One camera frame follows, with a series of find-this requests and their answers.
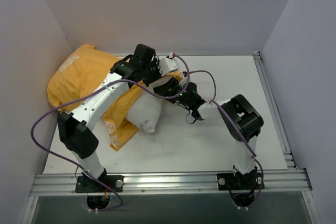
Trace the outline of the yellow pillowcase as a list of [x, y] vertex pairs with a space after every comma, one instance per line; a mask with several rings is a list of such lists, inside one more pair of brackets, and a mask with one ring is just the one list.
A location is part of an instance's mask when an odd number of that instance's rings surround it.
[[[73, 100], [93, 93], [105, 79], [112, 66], [119, 58], [93, 46], [82, 45], [75, 50], [59, 67], [49, 80], [47, 98], [52, 107], [64, 105], [64, 110], [72, 111], [80, 102], [71, 104]], [[123, 94], [103, 114], [102, 119], [109, 134], [110, 147], [115, 151], [121, 149], [139, 130], [125, 119], [125, 116], [139, 91]]]

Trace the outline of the white pillow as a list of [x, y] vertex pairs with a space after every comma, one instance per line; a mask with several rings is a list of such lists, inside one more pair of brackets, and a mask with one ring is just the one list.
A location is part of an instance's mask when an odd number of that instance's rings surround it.
[[135, 94], [131, 95], [131, 98], [135, 98], [135, 102], [128, 110], [125, 119], [142, 132], [154, 133], [164, 100], [149, 94], [137, 85], [134, 85], [127, 94], [131, 94], [131, 91], [139, 91], [140, 94], [137, 97]]

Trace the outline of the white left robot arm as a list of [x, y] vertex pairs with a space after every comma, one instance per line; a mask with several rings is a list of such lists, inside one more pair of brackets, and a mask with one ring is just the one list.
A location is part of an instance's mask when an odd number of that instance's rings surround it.
[[98, 139], [93, 129], [101, 116], [116, 100], [125, 94], [134, 83], [142, 82], [146, 87], [165, 75], [179, 69], [173, 55], [158, 58], [153, 48], [138, 44], [133, 54], [117, 61], [93, 95], [70, 113], [62, 112], [58, 117], [61, 142], [77, 159], [80, 168], [88, 177], [87, 186], [94, 192], [105, 188], [101, 165], [96, 149]]

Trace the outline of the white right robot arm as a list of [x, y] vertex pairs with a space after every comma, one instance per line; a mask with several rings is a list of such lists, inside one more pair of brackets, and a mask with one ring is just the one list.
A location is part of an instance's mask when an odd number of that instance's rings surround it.
[[256, 166], [256, 141], [264, 125], [262, 116], [241, 94], [223, 101], [204, 100], [195, 83], [189, 83], [175, 102], [186, 108], [194, 119], [223, 119], [232, 138], [236, 140], [233, 182], [244, 189], [252, 182], [250, 172]]

